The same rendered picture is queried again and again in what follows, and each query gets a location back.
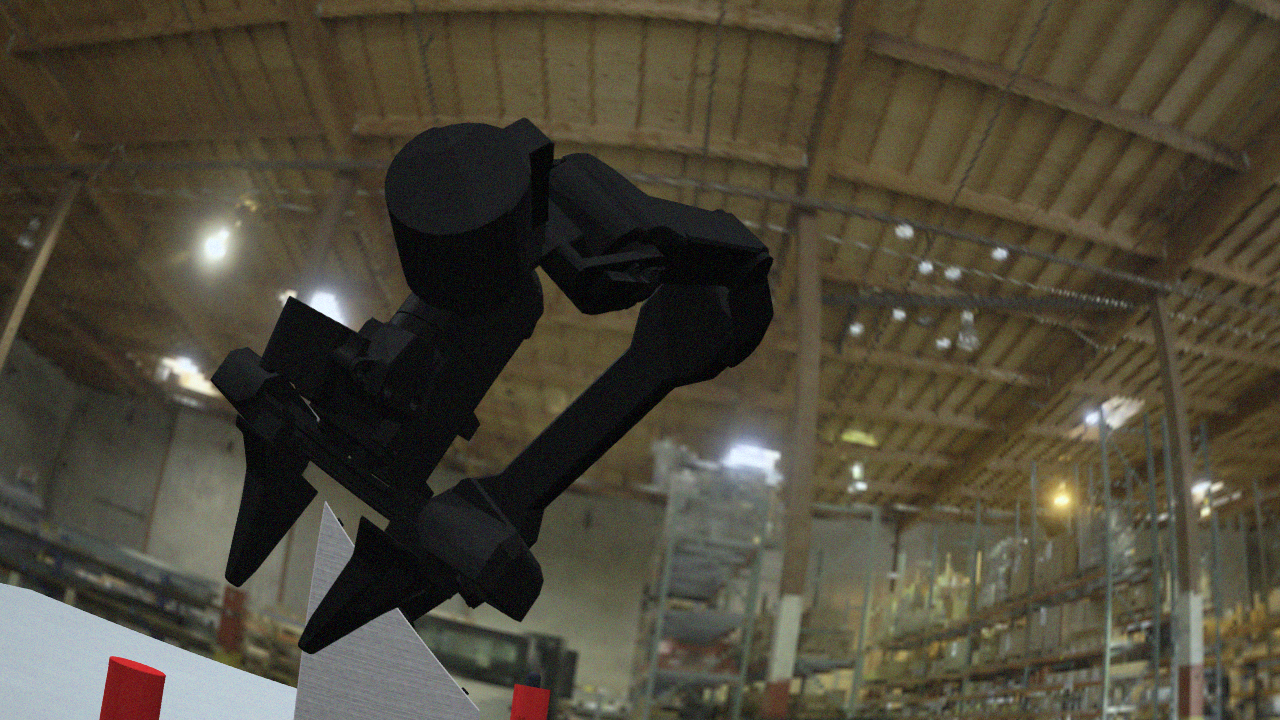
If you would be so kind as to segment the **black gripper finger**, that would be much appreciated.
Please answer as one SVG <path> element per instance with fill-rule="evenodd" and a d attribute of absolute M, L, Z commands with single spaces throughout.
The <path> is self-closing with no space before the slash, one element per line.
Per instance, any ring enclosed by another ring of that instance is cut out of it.
<path fill-rule="evenodd" d="M 352 557 L 308 619 L 298 647 L 317 653 L 384 612 L 433 592 L 447 600 L 456 593 L 416 553 L 362 515 Z"/>
<path fill-rule="evenodd" d="M 236 427 L 244 438 L 247 468 L 225 578 L 239 587 L 257 571 L 317 489 L 239 414 Z"/>

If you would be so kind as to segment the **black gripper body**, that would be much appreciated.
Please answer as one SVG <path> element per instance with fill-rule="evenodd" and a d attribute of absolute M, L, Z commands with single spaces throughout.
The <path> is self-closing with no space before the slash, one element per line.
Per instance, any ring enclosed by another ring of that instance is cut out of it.
<path fill-rule="evenodd" d="M 250 347 L 232 350 L 211 380 L 301 475 L 308 461 L 316 464 L 390 520 L 384 532 L 447 585 L 460 575 L 466 591 L 522 623 L 544 582 L 538 559 L 517 530 L 451 489 L 433 497 L 426 482 L 456 436 L 470 441 L 481 425 L 474 410 L 486 395 L 485 378 L 445 334 L 417 316 L 396 313 L 390 323 L 442 356 L 425 419 L 398 462 L 371 439 L 378 428 L 311 402 L 317 421 L 291 380 L 265 372 Z"/>

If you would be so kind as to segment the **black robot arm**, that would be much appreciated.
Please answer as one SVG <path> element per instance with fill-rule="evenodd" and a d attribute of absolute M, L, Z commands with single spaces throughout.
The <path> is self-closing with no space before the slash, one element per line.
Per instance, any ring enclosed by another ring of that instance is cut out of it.
<path fill-rule="evenodd" d="M 554 159 L 554 147 L 525 117 L 434 127 L 401 149 L 384 184 L 412 291 L 397 313 L 445 334 L 486 391 L 544 313 L 538 266 L 588 315 L 646 300 L 625 354 L 507 468 L 449 488 L 529 550 L 553 500 L 672 389 L 742 363 L 774 313 L 774 258 L 737 217 L 653 197 L 599 158 Z M 259 365 L 326 413 L 378 428 L 371 439 L 398 462 L 442 356 L 369 320 L 351 331 L 289 296 Z"/>

